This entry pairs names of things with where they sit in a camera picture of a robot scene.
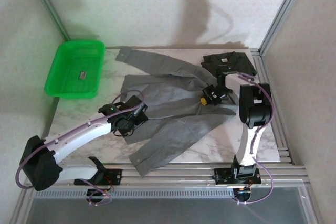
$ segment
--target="marble surface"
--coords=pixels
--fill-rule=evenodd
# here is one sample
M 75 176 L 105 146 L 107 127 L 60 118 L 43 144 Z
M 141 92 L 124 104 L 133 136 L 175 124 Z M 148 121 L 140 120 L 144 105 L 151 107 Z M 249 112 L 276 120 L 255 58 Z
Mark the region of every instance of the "marble surface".
M 201 64 L 202 56 L 204 55 L 231 51 L 245 52 L 252 59 L 249 49 L 146 49 L 145 51 L 169 55 L 196 65 Z M 146 74 L 126 63 L 115 61 L 118 52 L 118 49 L 106 50 L 100 88 L 98 95 L 94 99 L 60 99 L 51 125 L 50 135 L 75 126 L 96 113 L 102 105 L 110 103 L 120 93 L 126 74 Z M 230 163 L 234 154 L 238 151 L 242 129 L 243 125 L 240 122 L 239 115 L 236 115 L 225 124 L 213 129 L 171 163 Z M 147 140 L 127 145 L 123 138 L 107 134 L 77 149 L 66 159 L 96 156 L 103 163 L 130 163 L 128 156 L 137 151 L 146 142 Z M 280 161 L 270 125 L 265 129 L 261 137 L 257 159 L 261 162 Z

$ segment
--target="purple cable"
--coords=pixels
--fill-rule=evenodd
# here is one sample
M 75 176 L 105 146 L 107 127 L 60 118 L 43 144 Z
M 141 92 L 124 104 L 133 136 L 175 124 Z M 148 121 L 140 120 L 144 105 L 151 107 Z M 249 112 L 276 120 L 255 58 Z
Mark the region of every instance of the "purple cable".
M 270 122 L 272 122 L 272 120 L 274 119 L 274 115 L 275 115 L 275 106 L 274 106 L 274 103 L 272 101 L 272 98 L 270 97 L 270 95 L 266 92 L 266 90 L 260 86 L 259 84 L 255 83 L 254 81 L 252 80 L 249 80 L 250 79 L 254 79 L 255 77 L 254 76 L 251 76 L 249 74 L 246 74 L 246 73 L 239 73 L 238 74 L 238 77 L 241 78 L 242 80 L 245 80 L 247 81 L 248 83 L 251 83 L 253 85 L 255 85 L 258 89 L 260 89 L 262 91 L 262 93 L 264 93 L 264 95 L 266 96 L 267 100 L 269 101 L 269 103 L 271 104 L 271 107 L 272 107 L 272 111 L 271 111 L 271 117 L 270 119 L 268 120 L 268 122 L 266 124 L 264 124 L 263 126 L 259 127 L 255 134 L 254 134 L 254 137 L 252 139 L 252 142 L 251 142 L 251 149 L 250 149 L 250 154 L 253 154 L 253 146 L 254 146 L 254 142 L 257 138 L 257 134 L 258 132 L 262 129 L 262 128 L 265 128 Z M 272 174 L 269 172 L 269 170 L 264 166 L 262 165 L 261 163 L 259 163 L 256 158 L 252 157 L 253 161 L 256 162 L 257 165 L 261 166 L 265 172 L 269 175 L 270 179 L 271 179 L 271 189 L 270 191 L 268 192 L 268 194 L 266 194 L 265 196 L 263 196 L 262 198 L 260 199 L 257 199 L 257 200 L 253 200 L 253 201 L 245 201 L 244 204 L 253 204 L 253 203 L 257 203 L 257 202 L 260 202 L 264 199 L 266 199 L 268 196 L 271 195 L 271 193 L 273 192 L 273 188 L 274 188 L 274 181 L 273 181 L 273 177 L 272 177 Z
M 104 121 L 105 119 L 112 118 L 112 117 L 114 117 L 114 116 L 116 116 L 116 115 L 120 115 L 120 114 L 122 114 L 122 113 L 126 113 L 126 112 L 130 112 L 130 111 L 136 110 L 137 108 L 139 108 L 139 107 L 144 103 L 144 95 L 143 95 L 143 93 L 142 93 L 140 90 L 128 90 L 127 92 L 121 93 L 121 94 L 119 94 L 119 95 L 113 100 L 112 103 L 114 103 L 114 102 L 116 101 L 116 99 L 118 99 L 119 97 L 121 97 L 123 94 L 126 94 L 126 93 L 128 93 L 128 92 L 138 92 L 138 93 L 141 95 L 141 97 L 142 97 L 142 99 L 141 99 L 142 102 L 141 102 L 140 104 L 138 104 L 137 106 L 134 106 L 134 107 L 132 107 L 132 108 L 130 108 L 130 109 L 122 110 L 122 111 L 119 111 L 119 112 L 114 113 L 114 114 L 112 114 L 112 115 L 107 115 L 107 116 L 103 116 L 103 117 L 101 117 L 101 118 L 97 118 L 97 119 L 95 119 L 95 120 L 92 120 L 92 121 L 90 122 L 90 124 L 88 124 L 88 123 L 82 124 L 81 126 L 78 126 L 77 128 L 75 128 L 75 129 L 69 131 L 68 133 L 64 134 L 63 136 L 60 136 L 60 137 L 58 138 L 58 141 L 60 142 L 60 141 L 62 141 L 62 140 L 64 140 L 64 139 L 66 139 L 67 137 L 70 137 L 70 136 L 73 136 L 73 135 L 77 134 L 77 133 L 80 132 L 81 130 L 83 130 L 83 129 L 89 127 L 91 124 L 95 124 L 95 123 L 98 123 L 98 122 L 100 122 L 100 121 Z M 23 162 L 19 165 L 19 168 L 17 169 L 16 174 L 15 174 L 15 182 L 16 182 L 16 184 L 17 184 L 18 187 L 20 187 L 20 188 L 22 188 L 22 189 L 31 189 L 31 188 L 33 187 L 33 186 L 24 186 L 24 185 L 21 184 L 21 182 L 20 182 L 20 180 L 19 180 L 20 172 L 21 172 L 21 170 L 23 169 L 23 167 L 28 163 L 28 161 L 29 161 L 29 160 L 30 160 L 36 153 L 38 153 L 38 152 L 39 152 L 40 150 L 42 150 L 43 148 L 46 148 L 46 147 L 48 147 L 48 146 L 50 146 L 50 145 L 53 145 L 53 144 L 55 144 L 55 143 L 56 143 L 56 140 L 53 140 L 53 141 L 51 141 L 51 142 L 49 142 L 49 143 L 46 143 L 46 144 L 40 146 L 39 148 L 37 148 L 36 150 L 34 150 L 32 153 L 30 153 L 30 154 L 23 160 Z
M 97 192 L 101 192 L 103 195 L 106 195 L 106 196 L 110 199 L 110 201 L 109 201 L 109 202 L 105 202 L 105 203 L 96 203 L 96 204 L 95 204 L 96 207 L 98 207 L 98 206 L 102 206 L 102 205 L 105 205 L 105 204 L 109 204 L 109 203 L 112 202 L 112 195 L 108 194 L 108 193 L 105 192 L 103 189 L 98 188 L 98 187 L 95 186 L 94 184 L 88 182 L 86 179 L 81 178 L 80 180 L 83 181 L 83 182 L 85 182 L 85 183 L 88 184 L 89 186 L 92 186 L 92 187 L 96 190 L 96 191 L 94 191 L 94 192 L 90 195 L 90 197 L 89 197 L 89 205 L 92 204 L 92 201 L 91 201 L 91 200 L 92 200 L 92 197 L 93 197 L 93 195 L 96 194 Z

